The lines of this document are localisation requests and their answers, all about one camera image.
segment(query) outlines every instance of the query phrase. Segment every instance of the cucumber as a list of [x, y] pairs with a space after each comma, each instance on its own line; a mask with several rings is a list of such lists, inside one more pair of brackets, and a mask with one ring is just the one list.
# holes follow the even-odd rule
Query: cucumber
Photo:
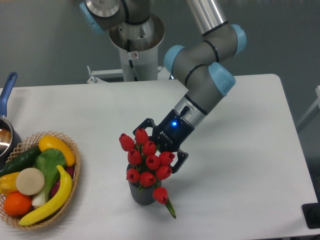
[[21, 172], [23, 169], [31, 168], [36, 157], [40, 154], [41, 151], [38, 145], [25, 150], [3, 166], [3, 168], [0, 170], [0, 178], [7, 174]]

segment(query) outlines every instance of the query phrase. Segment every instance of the cooking pot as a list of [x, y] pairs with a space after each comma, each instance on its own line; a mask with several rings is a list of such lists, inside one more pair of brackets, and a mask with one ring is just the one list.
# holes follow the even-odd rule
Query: cooking pot
[[18, 75], [11, 72], [0, 95], [0, 169], [6, 164], [10, 153], [21, 143], [21, 138], [7, 120], [7, 103]]

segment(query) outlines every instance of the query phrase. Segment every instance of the orange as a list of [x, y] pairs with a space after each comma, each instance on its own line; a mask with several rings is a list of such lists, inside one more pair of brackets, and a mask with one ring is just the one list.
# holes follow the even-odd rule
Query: orange
[[16, 191], [9, 194], [3, 203], [3, 210], [11, 216], [24, 215], [29, 212], [32, 205], [31, 197]]

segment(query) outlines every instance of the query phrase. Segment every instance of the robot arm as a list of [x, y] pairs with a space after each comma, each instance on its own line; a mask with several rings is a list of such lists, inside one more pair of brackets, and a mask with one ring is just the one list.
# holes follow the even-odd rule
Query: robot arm
[[247, 44], [245, 32], [228, 23], [215, 0], [187, 2], [203, 41], [190, 49], [181, 45], [171, 47], [164, 57], [164, 66], [188, 92], [158, 126], [147, 118], [138, 127], [153, 128], [151, 139], [160, 144], [161, 152], [178, 153], [173, 173], [188, 157], [180, 145], [236, 83], [234, 76], [218, 62], [239, 53]]
[[[190, 49], [171, 47], [164, 66], [188, 92], [159, 125], [147, 118], [133, 131], [135, 134], [138, 128], [151, 127], [151, 140], [160, 144], [161, 152], [177, 152], [173, 173], [188, 157], [180, 145], [236, 83], [219, 62], [241, 52], [247, 44], [245, 32], [229, 24], [217, 0], [187, 3], [203, 41]], [[150, 13], [149, 0], [85, 0], [80, 9], [96, 32], [109, 30], [119, 49], [125, 82], [157, 79], [158, 45], [164, 37], [164, 26]]]
[[80, 10], [96, 33], [109, 31], [125, 82], [158, 79], [158, 46], [165, 30], [150, 13], [149, 0], [85, 0]]

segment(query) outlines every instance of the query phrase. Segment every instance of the yellow bell pepper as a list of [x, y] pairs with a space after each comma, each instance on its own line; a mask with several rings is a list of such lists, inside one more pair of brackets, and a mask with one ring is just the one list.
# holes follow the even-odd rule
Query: yellow bell pepper
[[13, 172], [0, 177], [0, 194], [8, 196], [11, 193], [17, 192], [16, 179], [20, 172]]
[[76, 162], [75, 155], [71, 151], [71, 149], [67, 146], [67, 144], [65, 144], [64, 141], [62, 141], [60, 138], [57, 138], [55, 136], [50, 136], [50, 135], [43, 136], [39, 140], [39, 148], [41, 152], [43, 152], [46, 149], [60, 150], [65, 157], [65, 165], [67, 167], [72, 167]]

